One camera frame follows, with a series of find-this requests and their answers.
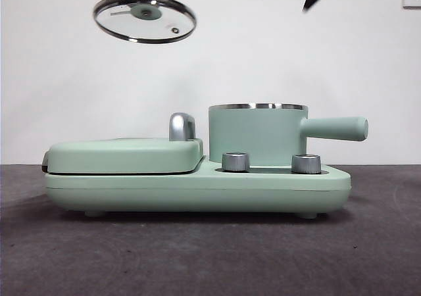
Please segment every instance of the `stainless steel rim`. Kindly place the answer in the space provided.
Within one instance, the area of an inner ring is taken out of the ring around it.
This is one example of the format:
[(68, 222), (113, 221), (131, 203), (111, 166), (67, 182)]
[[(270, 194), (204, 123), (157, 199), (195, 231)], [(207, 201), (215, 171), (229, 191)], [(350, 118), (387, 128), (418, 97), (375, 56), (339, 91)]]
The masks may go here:
[[(163, 39), (149, 39), (149, 38), (137, 38), (137, 37), (132, 37), (132, 36), (126, 36), (126, 35), (114, 32), (102, 26), (97, 20), (98, 14), (109, 8), (116, 7), (119, 5), (127, 5), (130, 3), (139, 3), (139, 2), (151, 3), (152, 1), (155, 1), (154, 6), (167, 7), (167, 8), (177, 10), (180, 13), (183, 13), (184, 15), (186, 15), (187, 17), (191, 19), (191, 21), (193, 22), (193, 28), (184, 35), (174, 36), (170, 38), (163, 38)], [(93, 19), (98, 24), (100, 29), (102, 29), (102, 31), (114, 37), (124, 39), (125, 41), (132, 41), (135, 43), (147, 43), (147, 44), (172, 43), (175, 41), (180, 41), (181, 39), (185, 39), (186, 37), (190, 36), (191, 33), (193, 33), (193, 31), (196, 29), (196, 23), (197, 23), (196, 17), (193, 11), (189, 7), (175, 0), (101, 0), (93, 8)]]
[(284, 104), (284, 103), (235, 103), (221, 104), (209, 107), (209, 110), (236, 110), (236, 109), (285, 109), (285, 110), (307, 110), (305, 105)]

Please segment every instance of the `gray carpet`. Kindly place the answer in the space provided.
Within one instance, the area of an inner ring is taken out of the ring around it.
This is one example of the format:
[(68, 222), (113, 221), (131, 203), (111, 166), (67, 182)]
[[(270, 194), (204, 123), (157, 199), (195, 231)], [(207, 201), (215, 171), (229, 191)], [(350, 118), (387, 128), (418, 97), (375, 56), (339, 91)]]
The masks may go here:
[(2, 295), (421, 295), (421, 166), (337, 166), (343, 209), (112, 213), (44, 195), (38, 166), (1, 167)]

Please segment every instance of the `pot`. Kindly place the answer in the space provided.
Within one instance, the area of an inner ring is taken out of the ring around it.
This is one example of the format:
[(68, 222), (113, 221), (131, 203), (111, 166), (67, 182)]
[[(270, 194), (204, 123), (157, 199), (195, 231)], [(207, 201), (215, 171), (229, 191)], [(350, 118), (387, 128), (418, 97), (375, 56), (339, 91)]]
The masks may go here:
[(307, 153), (307, 138), (363, 141), (364, 117), (308, 119), (308, 108), (296, 104), (246, 103), (209, 108), (209, 159), (248, 153), (250, 165), (290, 165), (293, 155)]

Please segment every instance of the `white wall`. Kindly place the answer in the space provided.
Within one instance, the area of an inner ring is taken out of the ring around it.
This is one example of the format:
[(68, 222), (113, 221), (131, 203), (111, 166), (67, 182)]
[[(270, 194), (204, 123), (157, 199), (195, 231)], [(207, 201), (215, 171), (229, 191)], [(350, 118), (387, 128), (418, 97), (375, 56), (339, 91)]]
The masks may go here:
[(363, 115), (362, 143), (309, 139), (326, 163), (421, 163), (421, 11), (401, 0), (179, 0), (199, 23), (167, 45), (98, 29), (98, 0), (2, 0), (2, 162), (40, 163), (60, 141), (165, 137), (207, 107), (279, 102), (310, 117)]

